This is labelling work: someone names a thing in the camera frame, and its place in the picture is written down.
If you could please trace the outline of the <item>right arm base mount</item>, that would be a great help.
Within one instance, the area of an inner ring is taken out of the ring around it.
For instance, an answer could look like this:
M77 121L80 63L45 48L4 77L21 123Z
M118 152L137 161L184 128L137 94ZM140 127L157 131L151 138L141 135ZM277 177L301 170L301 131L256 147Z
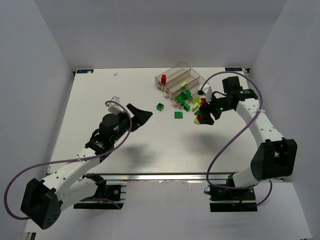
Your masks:
M257 212L253 188L232 190L208 185L203 193L209 196L211 213Z

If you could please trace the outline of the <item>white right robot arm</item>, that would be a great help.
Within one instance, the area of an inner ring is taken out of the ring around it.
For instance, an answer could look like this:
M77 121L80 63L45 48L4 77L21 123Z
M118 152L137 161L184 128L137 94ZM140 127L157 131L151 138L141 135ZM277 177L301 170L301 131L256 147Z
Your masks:
M245 121L240 131L250 130L257 150L249 167L230 175L223 188L244 190L264 180L291 176L298 145L285 138L271 123L262 109L263 98L258 89L244 89L238 76L222 80L224 96L206 94L206 102L199 108L197 120L201 125L213 125L223 112L234 110Z

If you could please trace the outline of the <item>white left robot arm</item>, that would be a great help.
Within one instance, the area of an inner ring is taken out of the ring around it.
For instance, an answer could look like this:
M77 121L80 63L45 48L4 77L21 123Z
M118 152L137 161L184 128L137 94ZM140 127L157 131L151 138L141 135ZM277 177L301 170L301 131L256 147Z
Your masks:
M50 228L68 207L82 200L107 195L107 182L89 170L101 164L120 144L122 136L136 131L153 115L127 104L106 114L74 162L68 162L41 180L33 178L25 188L21 211L42 230Z

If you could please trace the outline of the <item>red yellow green lego stack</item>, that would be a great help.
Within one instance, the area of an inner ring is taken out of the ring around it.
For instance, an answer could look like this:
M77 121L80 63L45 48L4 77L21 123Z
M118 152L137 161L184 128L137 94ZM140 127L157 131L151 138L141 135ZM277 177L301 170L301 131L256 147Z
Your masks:
M180 84L180 88L181 89L185 89L187 87L188 83L186 81L183 81L181 84Z

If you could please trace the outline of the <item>green stepped lego brick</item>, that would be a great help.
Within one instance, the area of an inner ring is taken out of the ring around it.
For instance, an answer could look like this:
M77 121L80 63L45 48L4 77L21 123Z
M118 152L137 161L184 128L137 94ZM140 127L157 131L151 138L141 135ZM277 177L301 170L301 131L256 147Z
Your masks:
M192 94L191 94L191 91L190 90L183 90L181 92L181 96L184 100L188 100L188 101L191 101L193 99L192 97Z

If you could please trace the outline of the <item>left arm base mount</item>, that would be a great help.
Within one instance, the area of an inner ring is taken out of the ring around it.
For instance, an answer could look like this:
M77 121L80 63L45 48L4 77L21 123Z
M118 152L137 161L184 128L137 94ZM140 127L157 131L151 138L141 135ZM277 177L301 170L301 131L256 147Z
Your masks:
M101 197L91 197L73 205L79 210L121 210L126 199L127 186L124 184L107 184Z

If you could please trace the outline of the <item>red lego brick stack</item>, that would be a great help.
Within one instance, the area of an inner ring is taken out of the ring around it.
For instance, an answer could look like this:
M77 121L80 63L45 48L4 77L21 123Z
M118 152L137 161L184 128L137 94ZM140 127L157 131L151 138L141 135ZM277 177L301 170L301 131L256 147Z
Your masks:
M167 83L167 76L165 75L165 74L163 74L162 76L161 76L161 84L162 85L165 85L166 83Z

